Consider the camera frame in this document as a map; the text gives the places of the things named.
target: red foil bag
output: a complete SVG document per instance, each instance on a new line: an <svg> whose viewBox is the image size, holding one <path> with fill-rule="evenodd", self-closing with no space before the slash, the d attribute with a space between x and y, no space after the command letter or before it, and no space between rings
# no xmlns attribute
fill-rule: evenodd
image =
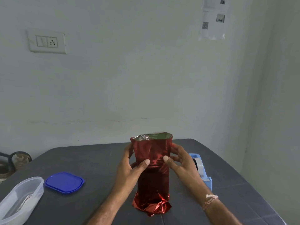
<svg viewBox="0 0 300 225"><path fill-rule="evenodd" d="M169 200L169 167L163 156L170 156L173 135L167 132L131 138L137 166L145 159L150 164L140 175L132 205L148 216L164 214L172 207Z"/></svg>

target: hand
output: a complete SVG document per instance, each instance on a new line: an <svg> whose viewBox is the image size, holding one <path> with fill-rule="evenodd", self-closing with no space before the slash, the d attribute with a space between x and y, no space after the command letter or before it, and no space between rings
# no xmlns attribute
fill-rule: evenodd
<svg viewBox="0 0 300 225"><path fill-rule="evenodd" d="M136 167L137 163L129 164L129 159L133 154L132 144L129 144L125 150L121 162L118 166L117 178L112 193L121 193L125 201L133 190L141 173L148 167L150 160L146 159Z"/></svg>
<svg viewBox="0 0 300 225"><path fill-rule="evenodd" d="M171 152L178 156L168 157L165 155L163 160L172 170L174 170L183 184L191 190L194 195L197 195L200 189L207 192L205 194L210 194L209 189L206 187L197 171L192 157L183 149L183 147L172 143ZM174 161L180 162L182 165L179 166Z"/></svg>

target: blue lid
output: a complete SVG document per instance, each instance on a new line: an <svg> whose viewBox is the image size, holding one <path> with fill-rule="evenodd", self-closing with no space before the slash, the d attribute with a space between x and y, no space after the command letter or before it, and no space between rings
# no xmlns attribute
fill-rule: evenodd
<svg viewBox="0 0 300 225"><path fill-rule="evenodd" d="M61 193L73 193L83 184L83 178L67 172L53 174L45 181L45 186Z"/></svg>

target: white tape roll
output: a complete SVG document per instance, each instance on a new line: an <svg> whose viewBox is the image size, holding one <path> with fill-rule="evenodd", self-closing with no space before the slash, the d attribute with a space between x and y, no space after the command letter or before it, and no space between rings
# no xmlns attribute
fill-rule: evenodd
<svg viewBox="0 0 300 225"><path fill-rule="evenodd" d="M204 176L204 167L203 167L202 160L200 158L193 158L193 159L197 163L198 173L200 174L201 177L203 177Z"/></svg>

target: wall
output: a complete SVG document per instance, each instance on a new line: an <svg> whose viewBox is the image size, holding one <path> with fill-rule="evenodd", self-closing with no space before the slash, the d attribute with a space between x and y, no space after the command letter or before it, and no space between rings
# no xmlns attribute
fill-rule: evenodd
<svg viewBox="0 0 300 225"><path fill-rule="evenodd" d="M289 225L300 208L300 0L281 0L242 174Z"/></svg>
<svg viewBox="0 0 300 225"><path fill-rule="evenodd" d="M226 40L198 41L202 0L0 0L0 150L167 131L240 171L275 3L228 1ZM68 54L29 52L27 28Z"/></svg>

